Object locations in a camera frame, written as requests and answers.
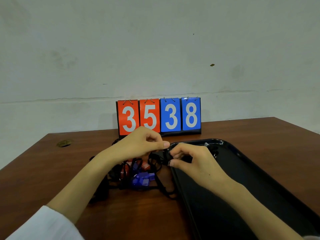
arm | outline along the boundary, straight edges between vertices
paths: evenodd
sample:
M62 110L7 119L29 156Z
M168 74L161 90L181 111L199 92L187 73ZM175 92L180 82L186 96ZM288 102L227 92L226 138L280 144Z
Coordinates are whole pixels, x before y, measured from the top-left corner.
M292 228L262 205L241 184L231 179L205 146L180 143L170 154L169 166L179 168L196 183L226 201L248 224L259 240L302 240ZM192 163L181 161L184 155L193 157Z
M150 151L168 148L160 134L139 127L130 135L96 155L48 204L76 223L95 190L114 165Z

forearm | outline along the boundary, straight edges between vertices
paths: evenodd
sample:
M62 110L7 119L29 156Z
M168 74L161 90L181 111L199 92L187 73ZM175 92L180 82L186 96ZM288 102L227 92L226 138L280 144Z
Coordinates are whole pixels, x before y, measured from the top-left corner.
M292 228L262 205L243 185L234 181L229 192L220 195L247 223L259 240L302 240Z
M97 187L114 166L108 149L94 157L48 204L76 223Z

fingernail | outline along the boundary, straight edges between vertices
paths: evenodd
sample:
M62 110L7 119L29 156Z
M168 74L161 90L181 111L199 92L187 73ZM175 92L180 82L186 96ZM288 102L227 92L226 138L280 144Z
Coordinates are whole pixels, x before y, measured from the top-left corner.
M169 141L163 141L163 146L164 146L164 148L168 148L170 146L170 142Z

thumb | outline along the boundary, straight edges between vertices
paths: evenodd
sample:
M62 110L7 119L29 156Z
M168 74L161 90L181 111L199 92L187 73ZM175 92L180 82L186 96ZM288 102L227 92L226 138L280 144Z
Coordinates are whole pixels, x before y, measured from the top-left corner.
M186 174L190 173L191 170L191 163L182 161L180 159L172 159L169 161L168 166L181 169Z
M148 142L150 145L151 151L163 150L170 146L169 141L157 141L157 142Z

person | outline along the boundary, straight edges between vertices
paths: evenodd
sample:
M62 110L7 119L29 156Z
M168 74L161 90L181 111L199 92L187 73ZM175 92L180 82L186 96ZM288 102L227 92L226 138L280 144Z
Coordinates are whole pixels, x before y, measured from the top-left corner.
M113 166L169 146L170 143L163 141L157 132L139 127L98 153L46 206L42 206L7 239L83 239L74 224ZM197 184L226 201L259 240L303 239L255 199L243 185L230 178L207 147L180 143L170 154L173 157L169 162L170 167L181 169ZM192 162L182 161L184 155L192 156Z

